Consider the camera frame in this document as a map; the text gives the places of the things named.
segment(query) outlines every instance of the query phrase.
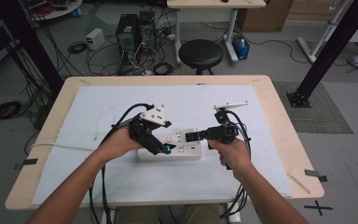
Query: cardboard box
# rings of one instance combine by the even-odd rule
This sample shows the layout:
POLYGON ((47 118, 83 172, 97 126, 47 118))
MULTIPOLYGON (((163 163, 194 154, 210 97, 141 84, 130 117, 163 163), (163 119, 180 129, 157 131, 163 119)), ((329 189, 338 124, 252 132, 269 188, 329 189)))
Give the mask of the cardboard box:
POLYGON ((251 47, 243 35, 234 35, 232 38, 232 47, 234 48, 239 60, 245 60, 248 58, 249 49, 251 47), (242 39, 245 42, 245 47, 241 45, 242 39))
POLYGON ((279 32, 289 14, 293 0, 270 1, 263 8, 244 9, 238 23, 244 32, 279 32))

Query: floor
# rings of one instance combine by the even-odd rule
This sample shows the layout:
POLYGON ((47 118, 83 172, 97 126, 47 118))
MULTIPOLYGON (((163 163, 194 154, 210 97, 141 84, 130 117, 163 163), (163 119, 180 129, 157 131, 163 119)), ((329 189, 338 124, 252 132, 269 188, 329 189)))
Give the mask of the floor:
MULTIPOLYGON (((111 24, 108 8, 117 13, 131 13, 139 11, 139 5, 122 7, 113 3, 85 5, 82 7, 82 17, 73 18, 70 15, 49 21, 48 25, 55 37, 57 46, 63 54, 67 54, 66 48, 73 42, 84 40, 84 36, 93 27, 102 26, 106 30, 115 31, 116 26, 111 24)), ((212 23, 208 25, 226 27, 226 23, 212 23)), ((284 29, 279 33, 249 33, 246 36, 257 43, 275 39, 284 41, 293 48, 293 57, 301 62, 307 58, 296 43, 298 36, 312 44, 322 33, 322 22, 288 21, 284 29)), ((46 36, 37 30, 41 42, 48 54, 55 62, 55 51, 46 36)), ((216 39, 224 31, 206 27, 202 23, 183 24, 182 39, 190 40, 197 37, 216 39)), ((172 43, 164 48, 166 61, 174 63, 172 43)), ((358 52, 358 47, 351 43, 341 52, 336 59, 336 64, 345 64, 351 56, 358 52)), ((81 73, 85 74, 84 62, 86 54, 71 55, 69 61, 81 73)), ((100 64, 116 62, 118 60, 115 48, 106 49, 104 53, 94 59, 100 64)), ((290 58, 288 46, 279 42, 269 42, 264 45, 251 45, 249 58, 246 61, 230 65, 227 54, 224 60, 213 71, 217 75, 268 75, 276 81, 302 81, 311 67, 309 63, 296 63, 290 58)), ((310 161, 316 171, 326 175, 327 182, 323 182, 325 194, 315 200, 295 200, 292 205, 310 223, 358 223, 358 70, 347 72, 352 67, 332 65, 324 76, 322 83, 333 98, 341 114, 351 126, 353 134, 323 134, 323 133, 298 133, 298 136, 306 149, 310 161), (315 209, 305 208, 305 205, 315 206, 315 209)), ((74 69, 69 69, 72 76, 79 76, 74 69)), ((186 66, 181 66, 173 71, 177 76, 192 75, 195 71, 186 66)), ((62 69, 62 77, 70 76, 68 71, 62 69)), ((22 92, 25 80, 20 70, 11 58, 6 57, 0 62, 0 104, 8 101, 27 101, 27 95, 22 92)), ((0 121, 0 223, 24 223, 32 214, 30 211, 9 211, 5 208, 7 195, 16 181, 19 170, 15 164, 26 159, 23 149, 36 132, 32 122, 27 116, 17 119, 0 121)), ((180 207, 174 207, 173 212, 179 216, 180 207)), ((164 224, 174 223, 168 207, 160 208, 161 219, 164 224)), ((248 204, 241 211, 242 223, 259 223, 254 208, 248 204)), ((90 210, 80 209, 75 223, 91 223, 90 210)))

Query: wooden table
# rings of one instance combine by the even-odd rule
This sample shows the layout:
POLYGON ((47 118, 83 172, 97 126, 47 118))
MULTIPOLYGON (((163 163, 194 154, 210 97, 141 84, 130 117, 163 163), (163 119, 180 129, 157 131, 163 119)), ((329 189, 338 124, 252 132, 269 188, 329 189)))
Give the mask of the wooden table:
MULTIPOLYGON (((253 86, 281 158, 283 169, 287 173, 293 192, 292 199, 319 198, 324 195, 319 179, 304 173, 305 169, 313 170, 313 167, 271 80, 267 76, 70 77, 65 81, 36 143, 55 142, 57 133, 80 86, 174 86, 199 83, 253 86)), ((7 209, 36 209, 36 206, 31 205, 31 201, 50 151, 51 147, 35 147, 31 151, 28 159, 37 159, 37 164, 23 166, 7 197, 7 209)))
POLYGON ((217 15, 212 12, 212 15, 202 14, 203 11, 208 11, 211 8, 232 8, 231 15, 229 17, 229 26, 227 28, 227 34, 224 37, 225 45, 228 50, 228 54, 231 59, 231 64, 237 63, 238 57, 232 48, 231 39, 232 33, 234 31, 235 20, 237 19, 238 8, 259 8, 265 7, 266 3, 264 0, 229 0, 224 3, 221 0, 168 0, 167 6, 171 8, 176 8, 175 17, 176 17, 176 25, 175 25, 175 50, 176 50, 176 61, 178 64, 182 63, 179 59, 179 48, 181 47, 181 39, 180 39, 180 22, 183 21, 183 16, 181 15, 181 8, 202 8, 202 10, 197 10, 197 20, 196 21, 210 21, 206 20, 205 17, 216 17, 217 15))

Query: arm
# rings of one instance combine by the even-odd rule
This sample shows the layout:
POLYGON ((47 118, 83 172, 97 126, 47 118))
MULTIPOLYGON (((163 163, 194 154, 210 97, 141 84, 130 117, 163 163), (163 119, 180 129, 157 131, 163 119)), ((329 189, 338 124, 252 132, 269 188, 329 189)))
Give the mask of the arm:
POLYGON ((209 140, 220 154, 222 165, 228 164, 243 185, 265 223, 308 223, 270 183, 257 172, 249 158, 247 146, 239 139, 230 145, 209 140))
POLYGON ((117 130, 48 196, 27 223, 71 223, 101 168, 136 148, 141 146, 130 139, 128 127, 117 130))

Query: stool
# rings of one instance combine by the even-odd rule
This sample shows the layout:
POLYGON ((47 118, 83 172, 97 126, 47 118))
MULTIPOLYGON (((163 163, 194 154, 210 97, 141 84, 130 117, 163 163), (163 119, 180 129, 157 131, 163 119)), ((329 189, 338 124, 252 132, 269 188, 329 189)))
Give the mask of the stool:
POLYGON ((180 60, 191 68, 196 68, 196 75, 208 70, 213 75, 212 67, 223 60, 223 50, 211 40, 196 39, 185 42, 179 49, 180 60))

